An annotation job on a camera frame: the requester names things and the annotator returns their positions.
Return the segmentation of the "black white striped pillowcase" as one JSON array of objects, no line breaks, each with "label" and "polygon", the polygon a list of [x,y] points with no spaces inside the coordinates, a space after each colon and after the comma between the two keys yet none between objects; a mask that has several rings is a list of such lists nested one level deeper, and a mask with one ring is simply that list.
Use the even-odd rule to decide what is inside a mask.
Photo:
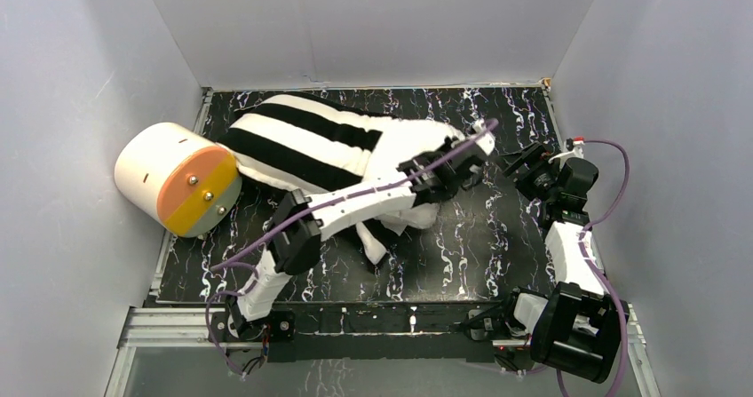
[{"label": "black white striped pillowcase", "polygon": [[455,126],[347,107],[303,92],[284,92],[239,110],[216,144],[245,177],[306,195],[383,178],[450,140]]}]

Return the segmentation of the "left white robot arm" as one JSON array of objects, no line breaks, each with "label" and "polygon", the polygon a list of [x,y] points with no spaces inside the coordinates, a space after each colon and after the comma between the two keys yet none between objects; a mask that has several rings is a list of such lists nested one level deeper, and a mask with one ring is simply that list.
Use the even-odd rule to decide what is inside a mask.
[{"label": "left white robot arm", "polygon": [[321,244],[358,223],[401,213],[453,198],[481,175],[495,149],[490,131],[448,142],[435,152],[401,163],[395,171],[335,192],[286,194],[273,215],[273,227],[243,255],[261,249],[250,266],[247,283],[228,295],[231,329],[254,340],[265,329],[273,303],[291,278],[313,268],[321,259]]}]

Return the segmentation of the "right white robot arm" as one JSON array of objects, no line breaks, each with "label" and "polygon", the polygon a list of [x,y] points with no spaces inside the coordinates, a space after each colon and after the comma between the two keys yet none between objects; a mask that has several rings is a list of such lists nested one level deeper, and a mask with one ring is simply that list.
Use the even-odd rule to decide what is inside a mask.
[{"label": "right white robot arm", "polygon": [[509,337],[529,337],[533,361],[600,384],[618,354],[619,322],[628,307],[614,302],[592,269],[596,259],[585,205],[599,170],[584,158],[584,143],[570,139],[561,153],[533,143],[519,157],[502,162],[503,175],[518,192],[540,203],[537,225],[556,285],[549,296],[516,292],[512,306],[500,314],[500,325]]}]

